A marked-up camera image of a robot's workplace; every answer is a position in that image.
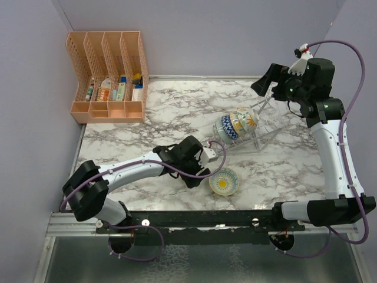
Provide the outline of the teal ceramic bowl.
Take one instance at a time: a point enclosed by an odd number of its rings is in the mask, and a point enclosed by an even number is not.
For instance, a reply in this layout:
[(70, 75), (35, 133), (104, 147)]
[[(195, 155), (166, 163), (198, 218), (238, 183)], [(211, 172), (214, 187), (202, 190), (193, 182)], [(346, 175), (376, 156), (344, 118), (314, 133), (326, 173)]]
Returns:
[(218, 119), (215, 123), (216, 131), (219, 134), (221, 140), (225, 144), (232, 144), (233, 140), (226, 134), (226, 132), (223, 129), (223, 126), (221, 124), (221, 120)]

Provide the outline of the blue orange floral bowl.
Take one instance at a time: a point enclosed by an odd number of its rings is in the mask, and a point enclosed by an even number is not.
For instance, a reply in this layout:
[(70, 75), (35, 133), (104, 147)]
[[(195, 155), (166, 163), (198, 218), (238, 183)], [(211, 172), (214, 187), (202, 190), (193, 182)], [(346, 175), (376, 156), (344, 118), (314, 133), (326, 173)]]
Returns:
[(241, 121), (240, 121), (240, 119), (238, 117), (237, 111), (231, 111), (229, 113), (229, 116), (230, 116), (230, 121), (231, 121), (231, 124), (232, 124), (235, 132), (239, 136), (244, 136), (247, 133), (247, 131), (242, 126), (242, 123), (241, 123)]

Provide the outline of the yellow blue rimmed bowl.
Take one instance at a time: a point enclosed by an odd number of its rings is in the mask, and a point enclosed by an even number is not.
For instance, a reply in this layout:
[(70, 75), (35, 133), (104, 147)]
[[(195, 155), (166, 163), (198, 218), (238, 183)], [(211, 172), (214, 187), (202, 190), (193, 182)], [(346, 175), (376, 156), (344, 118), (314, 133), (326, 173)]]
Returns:
[(209, 177), (209, 185), (215, 194), (231, 196), (239, 188), (239, 177), (234, 170), (224, 167)]

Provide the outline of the red patterned bowl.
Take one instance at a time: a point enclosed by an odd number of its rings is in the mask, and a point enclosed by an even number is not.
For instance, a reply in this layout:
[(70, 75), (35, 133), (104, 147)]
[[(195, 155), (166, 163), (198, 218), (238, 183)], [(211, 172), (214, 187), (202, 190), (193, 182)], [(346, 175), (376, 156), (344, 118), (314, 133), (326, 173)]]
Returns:
[(237, 140), (239, 137), (243, 137), (245, 135), (245, 133), (242, 131), (240, 133), (236, 131), (229, 115), (223, 115), (221, 117), (221, 126), (227, 136), (232, 140)]

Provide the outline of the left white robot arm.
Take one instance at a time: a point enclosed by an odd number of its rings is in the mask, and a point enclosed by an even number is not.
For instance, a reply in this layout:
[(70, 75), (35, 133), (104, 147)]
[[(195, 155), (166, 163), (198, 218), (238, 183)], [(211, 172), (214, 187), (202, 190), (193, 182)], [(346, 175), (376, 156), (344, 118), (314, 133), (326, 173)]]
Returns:
[(136, 159), (114, 164), (82, 163), (68, 179), (62, 191), (77, 221), (97, 218), (110, 223), (119, 233), (130, 225), (130, 214), (121, 202), (107, 195), (129, 183), (169, 174), (182, 178), (188, 188), (196, 187), (210, 170), (206, 164), (217, 160), (217, 153), (193, 136), (179, 144), (157, 146)]

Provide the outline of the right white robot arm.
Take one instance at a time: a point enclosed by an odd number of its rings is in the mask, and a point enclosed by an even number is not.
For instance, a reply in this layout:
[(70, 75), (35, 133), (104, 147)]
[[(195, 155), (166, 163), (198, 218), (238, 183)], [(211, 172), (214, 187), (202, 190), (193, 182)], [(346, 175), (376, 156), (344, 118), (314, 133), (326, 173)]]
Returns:
[(259, 96), (265, 96), (271, 83), (272, 97), (277, 101), (300, 105), (300, 113), (318, 146), (325, 174), (325, 199), (279, 202), (273, 207), (270, 223), (283, 231), (292, 221), (310, 222), (315, 226), (355, 223), (361, 219), (361, 208), (369, 213), (376, 207), (373, 196), (366, 196), (359, 186), (346, 147), (346, 126), (343, 103), (330, 96), (335, 66), (330, 60), (310, 58), (303, 65), (304, 73), (289, 73), (287, 66), (271, 64), (266, 74), (251, 85)]

